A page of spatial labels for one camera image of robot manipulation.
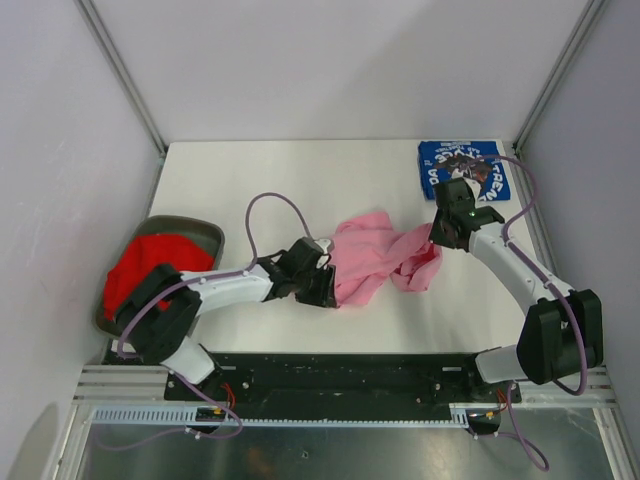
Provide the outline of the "pink t shirt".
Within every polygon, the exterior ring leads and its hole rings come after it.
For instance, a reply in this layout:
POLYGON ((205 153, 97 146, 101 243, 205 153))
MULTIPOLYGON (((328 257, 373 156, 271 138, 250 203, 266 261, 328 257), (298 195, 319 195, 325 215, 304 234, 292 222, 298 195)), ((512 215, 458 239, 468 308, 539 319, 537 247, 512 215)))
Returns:
POLYGON ((386 281, 404 293, 427 291, 443 261, 430 233, 429 223, 397 230, 386 211, 341 223, 331 237, 337 305, 365 306, 386 281))

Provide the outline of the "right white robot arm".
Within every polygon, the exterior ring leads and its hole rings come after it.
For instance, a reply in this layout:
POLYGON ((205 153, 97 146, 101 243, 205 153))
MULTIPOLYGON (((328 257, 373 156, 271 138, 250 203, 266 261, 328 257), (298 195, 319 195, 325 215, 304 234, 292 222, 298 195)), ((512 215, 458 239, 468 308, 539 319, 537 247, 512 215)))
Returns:
POLYGON ((507 223, 492 206, 478 207, 462 178, 435 186, 436 215, 429 240, 463 250, 487 267, 524 314, 518 342, 475 354, 475 367, 461 376, 463 393, 484 401, 500 382, 529 380, 560 384, 578 374, 579 395, 588 370, 604 361, 602 303, 590 289, 578 291, 532 259, 507 234, 507 223))

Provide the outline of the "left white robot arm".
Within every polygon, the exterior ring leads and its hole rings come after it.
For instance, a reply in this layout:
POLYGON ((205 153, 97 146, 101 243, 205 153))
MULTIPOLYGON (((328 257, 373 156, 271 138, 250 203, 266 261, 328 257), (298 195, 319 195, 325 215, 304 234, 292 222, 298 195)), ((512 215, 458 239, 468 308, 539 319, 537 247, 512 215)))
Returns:
POLYGON ((221 387, 216 362, 191 338, 207 312, 247 302, 269 302, 290 295, 299 303, 335 308, 333 242, 298 239, 288 250, 259 257, 244 270, 180 272, 155 267, 118 307, 120 340, 145 365, 161 365, 186 380, 197 398, 214 397, 221 387))

